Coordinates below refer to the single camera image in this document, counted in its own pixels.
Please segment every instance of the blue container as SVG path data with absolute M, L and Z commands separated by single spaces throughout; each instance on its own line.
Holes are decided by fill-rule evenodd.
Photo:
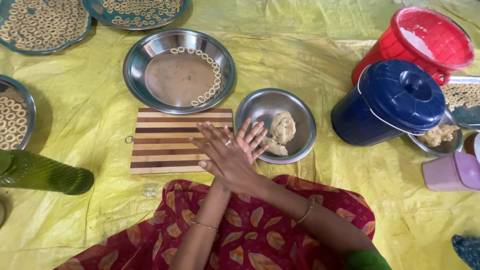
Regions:
M 393 59 L 368 66 L 359 83 L 332 110 L 333 129 L 344 141 L 372 146 L 438 125 L 444 95 L 419 66 Z

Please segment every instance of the blue cloth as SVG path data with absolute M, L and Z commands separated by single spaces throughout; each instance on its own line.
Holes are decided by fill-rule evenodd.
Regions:
M 458 256 L 473 270 L 480 270 L 480 237 L 452 237 L 452 244 Z

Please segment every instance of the bangle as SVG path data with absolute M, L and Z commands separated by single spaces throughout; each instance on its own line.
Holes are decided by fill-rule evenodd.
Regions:
M 208 228 L 208 229 L 210 229 L 210 230 L 214 230 L 214 231 L 218 232 L 218 229 L 215 229 L 215 228 L 210 227 L 210 226 L 207 226 L 207 225 L 200 224 L 200 223 L 198 223 L 198 222 L 196 222 L 196 221 L 192 221 L 192 224 L 199 225 L 199 226 L 202 226 L 202 227 L 206 227 L 206 228 Z
M 302 217 L 299 221 L 297 221 L 297 224 L 299 224 L 300 222 L 302 222 L 302 221 L 308 216 L 308 214 L 310 213 L 310 211 L 312 210 L 313 205 L 315 204 L 315 198 L 312 197 L 312 198 L 311 198 L 311 201 L 312 201 L 312 202 L 309 203 L 309 207 L 308 207 L 307 212 L 305 213 L 305 215 L 303 215 L 303 217 Z

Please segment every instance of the cutting board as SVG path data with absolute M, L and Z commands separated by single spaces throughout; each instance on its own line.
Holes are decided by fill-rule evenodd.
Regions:
M 209 159 L 189 142 L 189 137 L 203 138 L 197 122 L 210 121 L 233 132 L 230 109 L 207 109 L 191 114 L 170 114 L 151 108 L 139 108 L 133 141 L 131 174 L 203 172 L 199 160 Z

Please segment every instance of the yellow tarp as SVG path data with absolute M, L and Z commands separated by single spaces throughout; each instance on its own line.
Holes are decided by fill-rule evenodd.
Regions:
M 404 5 L 439 11 L 471 36 L 476 61 L 461 74 L 480 75 L 478 0 L 194 0 L 167 28 L 187 28 L 219 40 L 238 71 L 231 94 L 217 107 L 234 113 L 248 93 L 277 87 L 312 110 L 317 139 L 311 153 L 289 165 L 258 163 L 269 177 L 281 173 L 365 196 L 377 218 L 375 245 L 394 270 L 466 270 L 451 237 L 480 236 L 480 193 L 427 189 L 422 162 L 431 160 L 408 138 L 373 147 L 344 143 L 330 111 L 352 88 L 356 63 Z M 136 112 L 122 64 L 149 32 L 98 25 L 60 52 L 25 56 L 0 46 L 0 73 L 23 83 L 35 99 L 37 122 L 27 149 L 93 171 L 95 186 L 81 196 L 0 189 L 10 215 L 0 229 L 1 269 L 52 269 L 69 257 L 152 216 L 161 187 L 173 179 L 209 184 L 207 173 L 130 175 Z M 141 195 L 158 183 L 159 195 Z

